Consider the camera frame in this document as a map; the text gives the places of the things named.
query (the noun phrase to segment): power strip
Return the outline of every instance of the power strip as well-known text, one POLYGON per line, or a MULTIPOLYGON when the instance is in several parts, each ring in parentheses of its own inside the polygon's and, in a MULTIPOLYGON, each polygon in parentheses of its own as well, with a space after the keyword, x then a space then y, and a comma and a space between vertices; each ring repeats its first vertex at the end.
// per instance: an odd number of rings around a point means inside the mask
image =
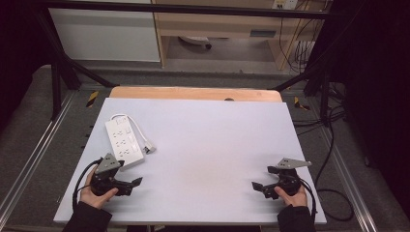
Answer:
POLYGON ((117 117, 105 122, 105 127, 115 158, 124 161, 124 166, 120 170, 144 161, 144 155, 139 148, 127 116, 117 117))

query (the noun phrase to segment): sleeve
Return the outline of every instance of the sleeve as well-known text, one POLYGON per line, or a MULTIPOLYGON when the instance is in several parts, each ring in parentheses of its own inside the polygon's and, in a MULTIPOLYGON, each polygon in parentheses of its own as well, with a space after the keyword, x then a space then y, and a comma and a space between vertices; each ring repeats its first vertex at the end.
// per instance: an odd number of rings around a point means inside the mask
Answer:
POLYGON ((315 232, 308 207, 287 206, 278 214, 280 232, 315 232))
POLYGON ((112 215, 79 201, 63 232, 105 232, 112 215))

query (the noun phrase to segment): white cable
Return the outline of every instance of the white cable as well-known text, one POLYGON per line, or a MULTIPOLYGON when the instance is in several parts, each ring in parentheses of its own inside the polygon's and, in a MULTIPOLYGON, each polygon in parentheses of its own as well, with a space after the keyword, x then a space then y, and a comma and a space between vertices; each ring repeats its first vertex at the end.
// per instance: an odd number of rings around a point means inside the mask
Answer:
POLYGON ((150 141, 148 141, 148 139, 144 136, 144 134, 142 133, 142 131, 139 128, 138 124, 136 123, 136 121, 130 115, 123 114, 123 113, 114 114, 114 115, 111 116, 111 118, 109 120, 113 120, 115 117, 118 117, 118 116, 126 116, 133 122, 135 127, 138 129, 139 134, 141 134, 142 139, 144 139, 144 142, 145 142, 144 151, 145 151, 146 154, 153 153, 155 150, 157 150, 157 148, 154 147, 154 145, 150 141))
POLYGON ((141 134, 141 137, 144 139, 144 141, 148 141, 148 139, 144 136, 144 134, 142 133, 142 131, 141 131, 141 129, 139 128, 139 126, 138 126, 138 124, 136 123, 136 121, 134 121, 133 118, 130 117, 129 115, 127 115, 127 114, 114 114, 114 115, 111 116, 111 118, 110 118, 109 120, 113 120, 115 117, 118 117, 118 116, 126 116, 126 117, 128 117, 128 118, 133 122, 133 124, 136 126, 136 128, 138 129, 138 132, 139 132, 139 134, 141 134))

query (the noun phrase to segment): white table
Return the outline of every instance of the white table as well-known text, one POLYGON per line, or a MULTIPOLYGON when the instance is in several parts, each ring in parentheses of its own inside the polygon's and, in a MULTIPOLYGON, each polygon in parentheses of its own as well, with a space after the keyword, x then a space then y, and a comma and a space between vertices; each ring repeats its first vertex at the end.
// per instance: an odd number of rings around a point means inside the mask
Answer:
MULTIPOLYGON (((276 183, 278 177, 267 172, 268 165, 282 158, 305 159, 285 103, 152 99, 105 99, 55 221, 70 219, 73 189, 85 166, 112 152, 104 122, 117 113, 132 116, 158 150, 143 163, 117 173, 120 181, 138 177, 143 181, 131 196, 114 197, 105 205, 113 214, 111 222, 277 222, 283 202, 265 199, 252 189, 251 182, 276 183)), ((297 171, 313 187, 308 169, 297 171)), ((316 202, 316 223, 326 223, 320 202, 316 202)))

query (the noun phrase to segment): power outlet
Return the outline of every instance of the power outlet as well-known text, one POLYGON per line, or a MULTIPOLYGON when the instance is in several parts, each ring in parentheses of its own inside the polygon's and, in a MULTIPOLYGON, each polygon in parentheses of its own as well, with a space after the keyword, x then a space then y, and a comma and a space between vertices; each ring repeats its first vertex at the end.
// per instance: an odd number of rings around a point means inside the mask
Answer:
POLYGON ((273 9, 295 10, 298 0, 275 0, 273 9))
POLYGON ((272 6, 272 9, 282 10, 284 9, 285 4, 286 4, 286 0, 275 0, 274 6, 272 6))
POLYGON ((295 10, 298 0, 286 0, 286 3, 283 5, 285 10, 295 10))
POLYGON ((127 116, 117 117, 105 122, 105 128, 115 158, 124 161, 124 166, 121 167, 120 170, 130 167, 131 164, 144 161, 144 155, 139 148, 130 120, 127 116))

